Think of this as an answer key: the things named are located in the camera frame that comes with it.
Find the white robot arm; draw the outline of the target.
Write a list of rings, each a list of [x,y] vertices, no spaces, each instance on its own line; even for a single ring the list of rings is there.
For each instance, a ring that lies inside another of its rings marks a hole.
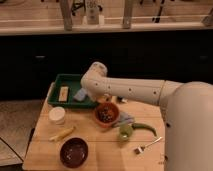
[[[110,78],[101,62],[81,78],[91,100],[109,94],[160,108],[165,123],[164,171],[213,171],[213,84]]]

